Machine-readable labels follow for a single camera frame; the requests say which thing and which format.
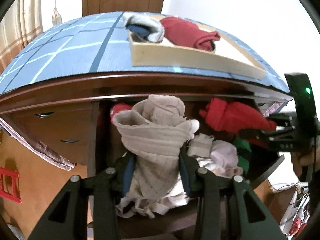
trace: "white wall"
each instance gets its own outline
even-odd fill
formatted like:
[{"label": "white wall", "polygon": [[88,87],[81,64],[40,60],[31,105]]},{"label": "white wall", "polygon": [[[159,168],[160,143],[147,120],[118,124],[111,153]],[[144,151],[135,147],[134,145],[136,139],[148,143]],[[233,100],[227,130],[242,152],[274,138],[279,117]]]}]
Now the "white wall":
[{"label": "white wall", "polygon": [[[43,30],[52,27],[54,0],[41,0],[41,21]],[[82,0],[57,0],[57,9],[63,22],[82,17]]]},{"label": "white wall", "polygon": [[[320,112],[320,35],[298,0],[164,0],[162,13],[191,18],[237,36],[283,78],[287,72],[307,73]],[[290,102],[284,111],[294,109]],[[290,154],[285,157],[269,177],[276,188],[297,181]]]}]

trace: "drawer handle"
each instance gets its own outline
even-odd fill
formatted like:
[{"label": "drawer handle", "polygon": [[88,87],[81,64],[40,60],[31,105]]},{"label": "drawer handle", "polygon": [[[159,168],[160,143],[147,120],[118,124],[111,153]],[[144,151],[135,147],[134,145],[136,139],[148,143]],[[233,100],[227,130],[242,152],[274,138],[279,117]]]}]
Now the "drawer handle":
[{"label": "drawer handle", "polygon": [[80,139],[78,139],[78,140],[60,140],[60,141],[64,142],[64,143],[75,143],[75,142],[80,141]]},{"label": "drawer handle", "polygon": [[48,117],[52,116],[53,114],[54,114],[54,112],[47,112],[47,113],[36,114],[36,116],[38,116],[39,118],[48,118]]}]

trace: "metal screw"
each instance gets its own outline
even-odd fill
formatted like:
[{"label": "metal screw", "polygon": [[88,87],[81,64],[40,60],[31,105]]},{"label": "metal screw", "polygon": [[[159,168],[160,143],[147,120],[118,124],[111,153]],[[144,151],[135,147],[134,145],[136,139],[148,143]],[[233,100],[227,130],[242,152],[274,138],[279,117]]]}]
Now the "metal screw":
[{"label": "metal screw", "polygon": [[79,179],[80,179],[80,176],[78,176],[78,175],[73,175],[73,176],[70,178],[71,182],[77,182],[77,181],[79,181]]},{"label": "metal screw", "polygon": [[208,170],[206,168],[199,168],[198,169],[199,174],[206,174],[207,172],[208,172]]},{"label": "metal screw", "polygon": [[106,169],[107,174],[114,174],[116,172],[116,169],[114,167],[109,167]]},{"label": "metal screw", "polygon": [[233,177],[233,180],[234,180],[235,182],[240,183],[240,182],[243,181],[243,178],[242,178],[242,176],[240,176],[240,175],[236,175],[236,176]]}]

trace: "striped curtain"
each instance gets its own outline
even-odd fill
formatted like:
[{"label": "striped curtain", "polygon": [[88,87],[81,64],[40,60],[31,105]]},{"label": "striped curtain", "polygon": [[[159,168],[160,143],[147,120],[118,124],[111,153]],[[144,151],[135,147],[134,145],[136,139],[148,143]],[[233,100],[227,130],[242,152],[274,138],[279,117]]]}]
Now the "striped curtain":
[{"label": "striped curtain", "polygon": [[41,0],[15,0],[0,22],[0,73],[41,32]]}]

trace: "red cloth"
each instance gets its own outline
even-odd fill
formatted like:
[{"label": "red cloth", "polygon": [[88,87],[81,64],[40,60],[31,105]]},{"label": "red cloth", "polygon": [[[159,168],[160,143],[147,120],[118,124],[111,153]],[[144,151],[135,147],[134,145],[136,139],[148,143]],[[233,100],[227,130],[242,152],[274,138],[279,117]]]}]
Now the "red cloth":
[{"label": "red cloth", "polygon": [[295,235],[298,231],[299,231],[299,228],[301,226],[301,218],[297,217],[294,222],[292,223],[292,226],[290,228],[290,232],[289,232],[289,235],[292,236],[292,235]]},{"label": "red cloth", "polygon": [[175,45],[213,51],[211,41],[220,40],[219,33],[199,30],[196,24],[177,17],[166,17],[160,22],[164,36]]},{"label": "red cloth", "polygon": [[228,104],[219,98],[213,98],[206,106],[206,110],[200,110],[200,115],[205,122],[215,131],[227,131],[238,134],[241,129],[275,130],[277,124],[269,121],[256,109],[239,102]]},{"label": "red cloth", "polygon": [[117,114],[123,110],[131,110],[131,109],[132,109],[132,107],[125,104],[125,103],[119,103],[119,104],[114,105],[110,110],[111,123],[113,124],[112,118],[115,116],[115,114]]},{"label": "red cloth", "polygon": [[307,223],[302,224],[299,228],[299,231],[296,233],[296,236],[299,236],[306,226]]}]

